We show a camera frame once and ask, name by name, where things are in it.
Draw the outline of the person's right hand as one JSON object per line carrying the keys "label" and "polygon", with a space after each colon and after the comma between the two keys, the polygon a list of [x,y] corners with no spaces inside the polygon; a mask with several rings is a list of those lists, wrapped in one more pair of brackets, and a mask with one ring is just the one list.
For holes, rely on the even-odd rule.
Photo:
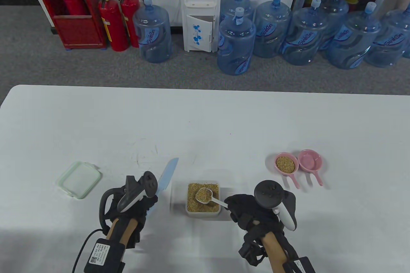
{"label": "person's right hand", "polygon": [[246,231],[240,256],[254,267],[267,257],[272,272],[284,273],[283,265],[298,255],[273,211],[261,207],[252,195],[233,195],[226,198],[225,203],[231,219]]}

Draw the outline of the person's left hand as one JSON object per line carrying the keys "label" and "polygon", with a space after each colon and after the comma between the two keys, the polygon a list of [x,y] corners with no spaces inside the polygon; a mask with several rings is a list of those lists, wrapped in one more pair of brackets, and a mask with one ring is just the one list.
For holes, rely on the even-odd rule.
{"label": "person's left hand", "polygon": [[120,213],[117,204],[120,194],[114,193],[110,209],[104,212],[102,207],[100,216],[101,227],[107,240],[117,241],[123,244],[126,249],[135,248],[135,244],[140,242],[140,232],[145,226],[146,216],[149,209],[158,201],[158,197],[146,197],[136,202],[129,210]]}

